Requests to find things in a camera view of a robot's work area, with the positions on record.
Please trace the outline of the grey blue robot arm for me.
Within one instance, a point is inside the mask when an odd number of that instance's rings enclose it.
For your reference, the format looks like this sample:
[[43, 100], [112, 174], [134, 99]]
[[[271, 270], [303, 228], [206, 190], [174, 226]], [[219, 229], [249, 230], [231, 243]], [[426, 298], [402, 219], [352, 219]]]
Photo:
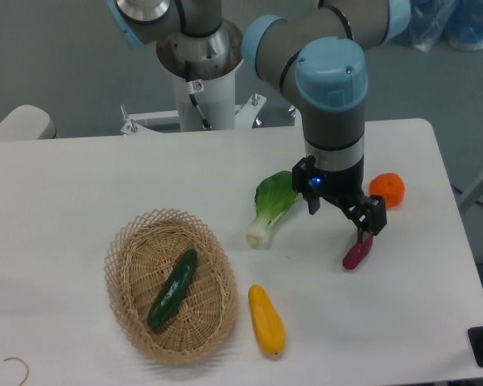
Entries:
[[156, 43], [160, 63], [178, 80], [182, 130], [234, 126], [233, 75], [240, 64], [278, 91], [302, 117], [305, 158], [292, 186], [315, 212], [340, 208], [368, 244], [386, 225], [382, 199], [362, 189], [365, 50], [400, 34], [407, 1], [322, 1], [295, 22], [272, 14], [240, 32], [218, 1], [111, 1], [109, 12], [130, 45]]

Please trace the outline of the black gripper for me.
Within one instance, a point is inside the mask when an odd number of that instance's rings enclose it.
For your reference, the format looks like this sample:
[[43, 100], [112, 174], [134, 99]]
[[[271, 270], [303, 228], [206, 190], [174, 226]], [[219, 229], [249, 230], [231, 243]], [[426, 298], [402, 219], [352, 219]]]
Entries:
[[380, 195], [367, 196], [362, 190], [364, 158], [348, 169], [330, 171], [316, 166], [309, 155], [292, 168], [292, 188], [308, 203], [308, 212], [315, 215], [320, 200], [339, 207], [357, 227], [357, 243], [364, 244], [387, 224], [386, 201]]

